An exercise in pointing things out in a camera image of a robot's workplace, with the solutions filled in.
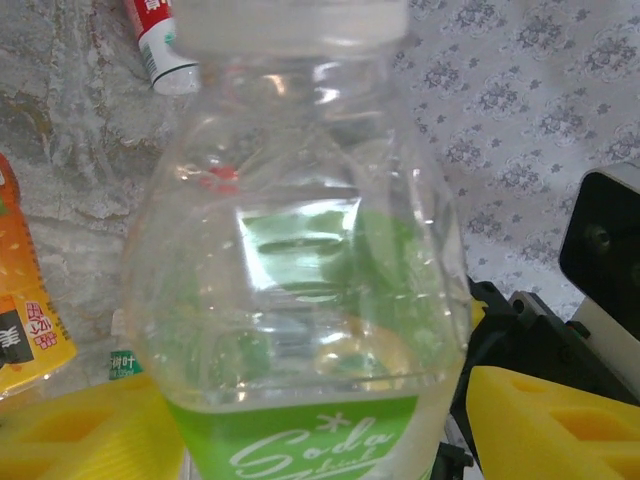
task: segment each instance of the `patterned wallpaper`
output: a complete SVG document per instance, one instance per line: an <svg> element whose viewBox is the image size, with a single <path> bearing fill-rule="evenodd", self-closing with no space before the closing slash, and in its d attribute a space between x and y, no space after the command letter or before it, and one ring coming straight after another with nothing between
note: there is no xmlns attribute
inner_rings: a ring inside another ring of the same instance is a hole
<svg viewBox="0 0 640 480"><path fill-rule="evenodd" d="M586 171L640 158L640 2L411 0L394 61L457 194L471 275L569 316L557 266Z"/></svg>

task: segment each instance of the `green label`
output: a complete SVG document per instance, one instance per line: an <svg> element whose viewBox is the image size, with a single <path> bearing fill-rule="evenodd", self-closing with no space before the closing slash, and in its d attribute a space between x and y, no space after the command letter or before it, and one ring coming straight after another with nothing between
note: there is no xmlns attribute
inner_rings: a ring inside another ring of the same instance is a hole
<svg viewBox="0 0 640 480"><path fill-rule="evenodd" d="M6 215L8 213L9 213L9 209L4 204L4 200L2 200L2 198L0 198L0 216Z"/></svg>
<svg viewBox="0 0 640 480"><path fill-rule="evenodd" d="M394 447L416 402L406 397L222 414L170 408L204 480L354 480Z"/></svg>
<svg viewBox="0 0 640 480"><path fill-rule="evenodd" d="M173 45L173 42L175 41L175 39L176 39L175 32L169 32L164 36L164 43L166 43L167 45Z"/></svg>
<svg viewBox="0 0 640 480"><path fill-rule="evenodd" d="M131 350L118 350L111 352L111 365L109 368L109 380L128 377L140 373L142 367L136 360Z"/></svg>

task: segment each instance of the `yellow sponge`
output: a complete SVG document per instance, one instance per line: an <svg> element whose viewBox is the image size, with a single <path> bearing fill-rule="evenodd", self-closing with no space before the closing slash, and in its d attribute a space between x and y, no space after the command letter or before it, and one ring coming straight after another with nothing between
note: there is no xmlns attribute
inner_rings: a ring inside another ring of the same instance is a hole
<svg viewBox="0 0 640 480"><path fill-rule="evenodd" d="M484 309L487 307L488 305L486 302L481 302L475 298L471 301L471 327L474 330L484 318L486 314Z"/></svg>
<svg viewBox="0 0 640 480"><path fill-rule="evenodd" d="M475 367L467 412L487 480L639 480L640 408Z"/></svg>
<svg viewBox="0 0 640 480"><path fill-rule="evenodd" d="M145 374L0 416L0 480L176 480L183 455Z"/></svg>

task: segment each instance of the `plastic bottle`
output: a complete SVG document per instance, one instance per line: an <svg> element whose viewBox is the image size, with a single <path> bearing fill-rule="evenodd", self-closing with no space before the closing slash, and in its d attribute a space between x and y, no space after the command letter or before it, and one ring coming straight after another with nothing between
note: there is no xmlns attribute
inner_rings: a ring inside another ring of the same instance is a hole
<svg viewBox="0 0 640 480"><path fill-rule="evenodd" d="M202 89L125 249L136 355L204 480L428 478L470 295L452 197L390 79L404 27L368 24L406 6L237 3L173 3Z"/></svg>
<svg viewBox="0 0 640 480"><path fill-rule="evenodd" d="M200 87L198 66L173 51L170 4L170 0L124 0L153 89L161 95L182 95Z"/></svg>

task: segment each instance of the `bottle neck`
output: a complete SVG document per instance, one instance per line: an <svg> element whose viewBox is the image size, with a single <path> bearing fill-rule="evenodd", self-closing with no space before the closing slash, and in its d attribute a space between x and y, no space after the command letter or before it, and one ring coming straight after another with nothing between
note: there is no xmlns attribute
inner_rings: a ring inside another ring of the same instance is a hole
<svg viewBox="0 0 640 480"><path fill-rule="evenodd" d="M196 57L352 55L406 34L406 0L175 0L177 40Z"/></svg>
<svg viewBox="0 0 640 480"><path fill-rule="evenodd" d="M218 57L200 64L203 89L246 105L331 105L387 90L389 50L352 58Z"/></svg>

